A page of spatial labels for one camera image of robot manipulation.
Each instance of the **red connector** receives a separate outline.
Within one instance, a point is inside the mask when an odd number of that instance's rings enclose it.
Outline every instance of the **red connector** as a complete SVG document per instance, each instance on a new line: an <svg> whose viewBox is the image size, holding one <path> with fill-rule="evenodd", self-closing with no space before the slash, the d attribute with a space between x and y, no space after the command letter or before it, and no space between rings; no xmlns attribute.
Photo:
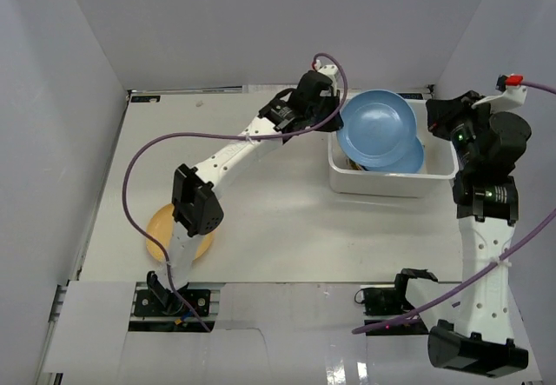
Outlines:
<svg viewBox="0 0 556 385"><path fill-rule="evenodd" d="M523 81L522 75L511 75L506 79L506 85L517 87L521 84L521 81Z"/></svg>

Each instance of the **gray wall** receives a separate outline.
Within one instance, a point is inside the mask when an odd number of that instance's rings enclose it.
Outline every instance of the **gray wall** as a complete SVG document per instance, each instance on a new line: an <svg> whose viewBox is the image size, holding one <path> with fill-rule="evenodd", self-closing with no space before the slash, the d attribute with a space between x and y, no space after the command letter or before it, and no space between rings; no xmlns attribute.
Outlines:
<svg viewBox="0 0 556 385"><path fill-rule="evenodd" d="M75 0L0 0L0 383L30 384L125 93Z"/></svg>
<svg viewBox="0 0 556 385"><path fill-rule="evenodd" d="M329 51L352 87L435 83L481 0L77 0L126 89L292 83Z"/></svg>
<svg viewBox="0 0 556 385"><path fill-rule="evenodd" d="M443 97L467 90L492 94L499 73L556 86L556 0L483 0L438 84ZM516 111L533 129L527 152L513 172L520 191L514 241L556 207L556 96L529 90ZM556 383L556 222L513 260L510 284L543 379Z"/></svg>

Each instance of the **orange plate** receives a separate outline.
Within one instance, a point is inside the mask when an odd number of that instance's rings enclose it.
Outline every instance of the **orange plate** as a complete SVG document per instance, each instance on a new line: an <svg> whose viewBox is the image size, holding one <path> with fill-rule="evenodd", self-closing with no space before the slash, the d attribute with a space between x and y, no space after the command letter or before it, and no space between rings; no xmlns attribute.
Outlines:
<svg viewBox="0 0 556 385"><path fill-rule="evenodd" d="M147 226L147 233L153 236L156 240L162 243L162 246L168 250L170 245L170 238L172 237L172 229L174 227L174 217L172 213L174 212L173 204L166 204L164 207L156 211L153 218L150 219L149 225ZM199 249L195 255L195 259L202 256L215 238L215 232L208 233L202 239ZM158 246L147 239L147 251L153 256L158 262L164 261L164 254Z"/></svg>

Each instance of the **white bin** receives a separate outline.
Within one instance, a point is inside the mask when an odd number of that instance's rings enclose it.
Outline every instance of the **white bin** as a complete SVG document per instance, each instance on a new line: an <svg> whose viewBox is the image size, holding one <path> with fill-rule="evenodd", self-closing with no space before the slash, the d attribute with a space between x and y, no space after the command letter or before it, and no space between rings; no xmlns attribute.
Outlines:
<svg viewBox="0 0 556 385"><path fill-rule="evenodd" d="M372 196L423 197L440 184L451 181L459 169L450 142L440 140L427 130L425 101L407 100L417 118L417 137L425 148L425 163L418 174L392 174L353 170L341 150L335 133L328 136L330 187L347 194Z"/></svg>

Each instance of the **blue plate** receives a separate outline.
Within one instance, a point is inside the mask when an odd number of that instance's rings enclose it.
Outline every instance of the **blue plate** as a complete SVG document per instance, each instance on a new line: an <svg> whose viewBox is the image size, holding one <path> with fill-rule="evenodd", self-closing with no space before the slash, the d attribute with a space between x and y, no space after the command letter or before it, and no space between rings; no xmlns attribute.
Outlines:
<svg viewBox="0 0 556 385"><path fill-rule="evenodd" d="M371 168L364 166L365 170L372 170L374 172L391 172L395 174L416 174L420 171L425 162L425 149L420 141L415 137L412 148L401 157L397 162L380 168Z"/></svg>
<svg viewBox="0 0 556 385"><path fill-rule="evenodd" d="M352 98L341 111L338 144L361 166L382 167L401 159L417 134L414 111L401 96L372 90Z"/></svg>

